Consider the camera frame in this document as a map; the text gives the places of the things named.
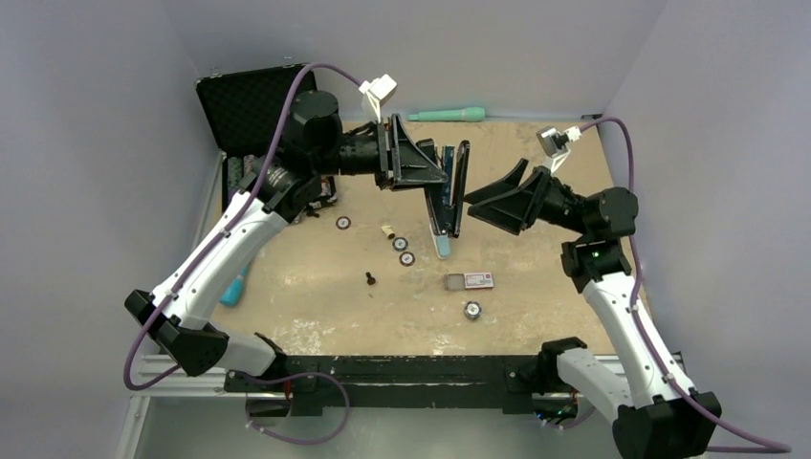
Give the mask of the light blue stapler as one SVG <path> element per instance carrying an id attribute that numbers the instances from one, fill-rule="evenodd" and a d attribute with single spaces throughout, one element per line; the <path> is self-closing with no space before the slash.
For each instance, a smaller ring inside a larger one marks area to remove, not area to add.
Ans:
<path id="1" fill-rule="evenodd" d="M 448 259 L 451 255 L 450 236 L 447 232 L 440 232 L 432 235 L 432 241 L 436 255 L 440 260 Z"/>

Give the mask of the black stapler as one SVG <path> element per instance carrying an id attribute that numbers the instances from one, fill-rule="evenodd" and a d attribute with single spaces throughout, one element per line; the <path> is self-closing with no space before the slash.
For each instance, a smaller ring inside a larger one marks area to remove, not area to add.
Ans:
<path id="1" fill-rule="evenodd" d="M 463 140 L 457 147 L 436 149 L 436 163 L 445 174 L 441 184 L 424 189 L 431 232 L 434 236 L 458 238 L 464 209 L 464 195 L 470 163 L 471 144 Z"/>

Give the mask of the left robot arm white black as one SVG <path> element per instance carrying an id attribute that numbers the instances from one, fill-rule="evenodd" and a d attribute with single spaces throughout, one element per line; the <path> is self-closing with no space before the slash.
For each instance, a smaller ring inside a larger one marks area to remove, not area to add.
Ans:
<path id="1" fill-rule="evenodd" d="M 218 329 L 210 318 L 236 276 L 319 197 L 323 177 L 369 174 L 392 191 L 448 179 L 428 151 L 430 142 L 414 142 L 397 115 L 344 131 L 336 97 L 308 91 L 294 96 L 283 122 L 259 171 L 247 176 L 181 267 L 124 301 L 146 335 L 190 377 L 219 367 L 248 374 L 263 391 L 284 382 L 282 351 L 270 339 Z"/>

